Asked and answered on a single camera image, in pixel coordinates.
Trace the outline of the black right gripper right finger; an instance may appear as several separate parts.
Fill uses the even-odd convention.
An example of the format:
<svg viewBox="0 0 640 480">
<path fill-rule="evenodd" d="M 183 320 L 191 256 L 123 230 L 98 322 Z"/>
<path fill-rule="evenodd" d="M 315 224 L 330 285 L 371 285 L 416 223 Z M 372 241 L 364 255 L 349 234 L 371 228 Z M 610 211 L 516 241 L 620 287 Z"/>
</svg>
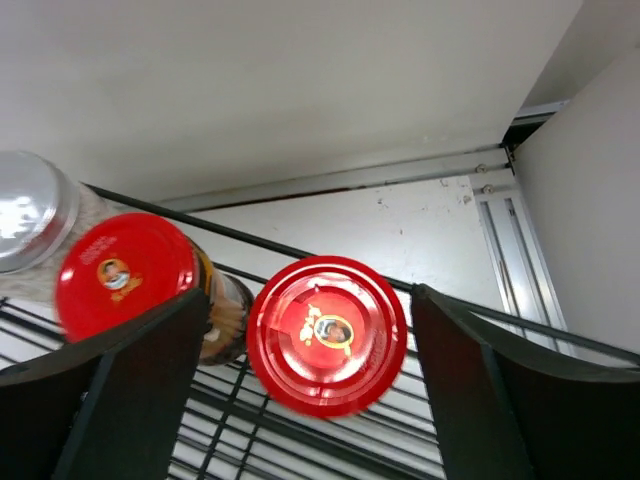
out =
<svg viewBox="0 0 640 480">
<path fill-rule="evenodd" d="M 635 479 L 639 357 L 444 295 L 411 318 L 450 479 Z"/>
</svg>

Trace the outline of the red lid sauce jar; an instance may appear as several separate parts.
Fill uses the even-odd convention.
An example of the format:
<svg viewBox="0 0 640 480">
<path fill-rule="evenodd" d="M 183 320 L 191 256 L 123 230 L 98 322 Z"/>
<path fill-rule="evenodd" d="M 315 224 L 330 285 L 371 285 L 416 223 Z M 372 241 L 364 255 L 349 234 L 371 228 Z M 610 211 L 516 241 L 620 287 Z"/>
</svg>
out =
<svg viewBox="0 0 640 480">
<path fill-rule="evenodd" d="M 73 245 L 57 275 L 54 312 L 67 339 L 79 342 L 191 289 L 208 298 L 200 363 L 236 360 L 246 351 L 250 290 L 164 218 L 121 214 Z"/>
<path fill-rule="evenodd" d="M 399 375 L 407 344 L 391 284 L 340 256 L 312 256 L 275 274 L 254 301 L 246 336 L 266 392 L 316 418 L 359 414 L 375 403 Z"/>
</svg>

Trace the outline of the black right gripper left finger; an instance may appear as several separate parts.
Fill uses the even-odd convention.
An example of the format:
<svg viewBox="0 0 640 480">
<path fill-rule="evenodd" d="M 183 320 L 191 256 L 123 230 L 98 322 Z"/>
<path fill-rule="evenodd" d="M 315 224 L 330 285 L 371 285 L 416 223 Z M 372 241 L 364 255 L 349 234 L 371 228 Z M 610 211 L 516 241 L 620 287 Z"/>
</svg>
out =
<svg viewBox="0 0 640 480">
<path fill-rule="evenodd" d="M 192 289 L 3 369 L 2 478 L 165 478 L 208 311 Z"/>
</svg>

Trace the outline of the blue label spice jar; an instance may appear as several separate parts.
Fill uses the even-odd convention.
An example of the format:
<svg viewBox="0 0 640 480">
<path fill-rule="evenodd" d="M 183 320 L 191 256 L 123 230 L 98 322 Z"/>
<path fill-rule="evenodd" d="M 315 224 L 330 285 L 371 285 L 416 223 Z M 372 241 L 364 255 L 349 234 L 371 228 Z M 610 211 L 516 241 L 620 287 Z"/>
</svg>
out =
<svg viewBox="0 0 640 480">
<path fill-rule="evenodd" d="M 1 153 L 1 295 L 50 305 L 73 245 L 119 211 L 48 160 Z"/>
</svg>

